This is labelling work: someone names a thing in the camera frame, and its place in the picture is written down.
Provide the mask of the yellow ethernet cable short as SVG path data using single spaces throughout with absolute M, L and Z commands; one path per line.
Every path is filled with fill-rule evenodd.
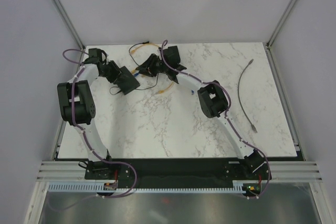
M 142 48 L 142 47 L 146 47 L 146 46 L 153 46 L 155 48 L 159 48 L 160 46 L 157 45 L 157 44 L 154 44 L 154 43 L 150 43 L 150 42 L 142 42 L 142 43 L 138 43 L 138 44 L 135 44 L 133 46 L 131 46 L 129 48 L 129 53 L 130 54 L 133 54 L 135 53 L 138 49 Z

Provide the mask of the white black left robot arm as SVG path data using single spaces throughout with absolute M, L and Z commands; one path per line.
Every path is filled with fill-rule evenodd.
M 86 145 L 89 160 L 99 162 L 97 173 L 103 179 L 114 175 L 115 166 L 108 149 L 102 143 L 95 125 L 96 107 L 90 85 L 104 77 L 115 84 L 121 77 L 121 70 L 114 61 L 107 60 L 107 53 L 101 49 L 89 49 L 88 58 L 79 63 L 79 70 L 68 82 L 57 85 L 61 117 L 73 126 Z

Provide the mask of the yellow ethernet cable long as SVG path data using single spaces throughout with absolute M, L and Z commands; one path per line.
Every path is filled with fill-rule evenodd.
M 134 77 L 137 77 L 139 75 L 139 73 L 136 71 L 136 70 L 132 70 L 131 71 L 131 74 L 134 76 Z M 137 89 L 139 91 L 144 91 L 144 90 L 149 90 L 149 89 L 153 89 L 154 87 L 157 86 L 157 83 L 158 83 L 158 77 L 159 76 L 156 76 L 156 83 L 155 85 L 153 86 L 150 86 L 150 87 L 147 87 L 147 88 L 144 88 L 144 89 Z M 155 94 L 163 94 L 165 92 L 167 92 L 171 87 L 173 87 L 174 85 L 174 82 L 172 81 L 165 89 L 161 89 L 159 90 L 158 92 L 156 92 Z

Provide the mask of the aluminium frame rail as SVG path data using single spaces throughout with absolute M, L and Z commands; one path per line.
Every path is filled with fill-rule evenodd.
M 269 161 L 249 170 L 234 160 L 206 159 L 127 159 L 125 164 L 108 165 L 79 161 L 44 161 L 40 181 L 127 180 L 134 174 L 141 180 L 168 178 L 222 178 L 254 181 L 273 179 L 282 182 L 315 182 L 322 179 L 315 162 Z

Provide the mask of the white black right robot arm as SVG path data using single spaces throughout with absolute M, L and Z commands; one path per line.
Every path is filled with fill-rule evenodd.
M 151 54 L 148 59 L 136 68 L 136 71 L 148 77 L 159 73 L 184 87 L 194 91 L 198 97 L 203 114 L 214 120 L 230 141 L 239 160 L 240 173 L 246 179 L 252 179 L 259 173 L 263 164 L 268 164 L 266 155 L 259 148 L 248 142 L 233 117 L 230 115 L 232 100 L 221 84 L 214 81 L 203 81 L 188 73 L 181 65 L 181 57 L 177 46 L 159 48 L 160 55 Z

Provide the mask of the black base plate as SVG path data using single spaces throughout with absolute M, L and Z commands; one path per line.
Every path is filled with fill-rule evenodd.
M 138 182 L 216 183 L 235 180 L 267 181 L 271 178 L 266 164 L 248 173 L 237 158 L 121 158 L 108 165 L 86 162 L 85 179 L 114 180 L 135 187 Z

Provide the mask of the black network switch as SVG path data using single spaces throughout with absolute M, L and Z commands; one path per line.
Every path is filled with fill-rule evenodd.
M 140 83 L 138 82 L 138 80 L 125 66 L 121 67 L 120 71 L 121 74 L 114 84 L 118 86 L 118 88 L 124 95 L 127 95 L 140 87 Z

